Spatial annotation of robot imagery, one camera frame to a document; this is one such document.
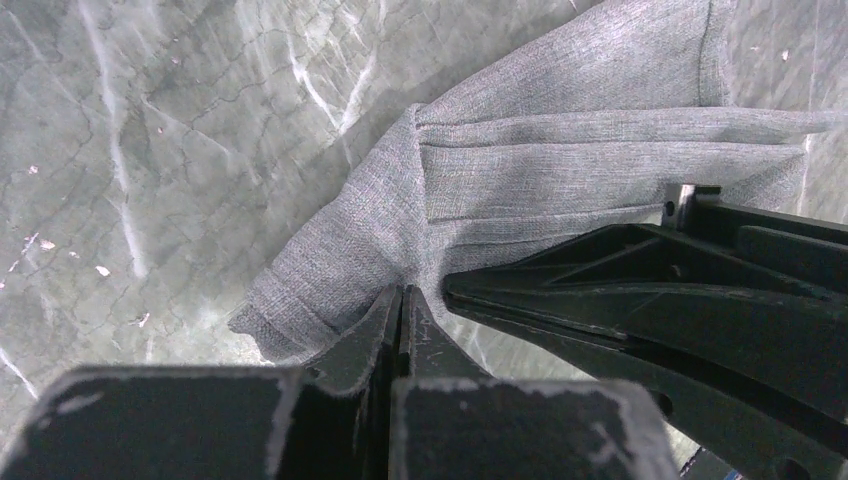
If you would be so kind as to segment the grey cloth napkin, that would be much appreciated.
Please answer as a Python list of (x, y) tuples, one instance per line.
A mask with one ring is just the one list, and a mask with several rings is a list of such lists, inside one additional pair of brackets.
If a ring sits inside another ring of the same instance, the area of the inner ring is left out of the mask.
[(444, 275), (499, 265), (659, 210), (668, 185), (780, 206), (802, 136), (839, 111), (738, 106), (731, 1), (604, 1), (403, 112), (286, 243), (231, 319), (271, 361), (309, 359), (386, 286), (437, 316)]

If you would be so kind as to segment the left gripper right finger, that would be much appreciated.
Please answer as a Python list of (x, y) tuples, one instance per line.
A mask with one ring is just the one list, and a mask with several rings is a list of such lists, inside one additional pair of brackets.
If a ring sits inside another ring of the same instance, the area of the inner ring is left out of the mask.
[(394, 479), (675, 479), (658, 407), (621, 380), (488, 377), (403, 291), (392, 387)]

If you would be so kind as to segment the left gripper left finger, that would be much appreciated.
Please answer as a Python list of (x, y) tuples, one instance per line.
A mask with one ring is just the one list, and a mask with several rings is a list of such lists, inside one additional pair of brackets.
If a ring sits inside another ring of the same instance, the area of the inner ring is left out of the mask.
[(384, 479), (403, 291), (310, 364), (86, 366), (52, 384), (5, 479)]

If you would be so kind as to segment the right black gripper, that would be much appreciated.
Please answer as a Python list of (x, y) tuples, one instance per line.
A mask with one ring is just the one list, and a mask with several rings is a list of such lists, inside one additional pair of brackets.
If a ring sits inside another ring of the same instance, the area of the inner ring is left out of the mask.
[(844, 479), (847, 227), (671, 184), (662, 225), (613, 225), (447, 275), (450, 312), (595, 378), (748, 479)]

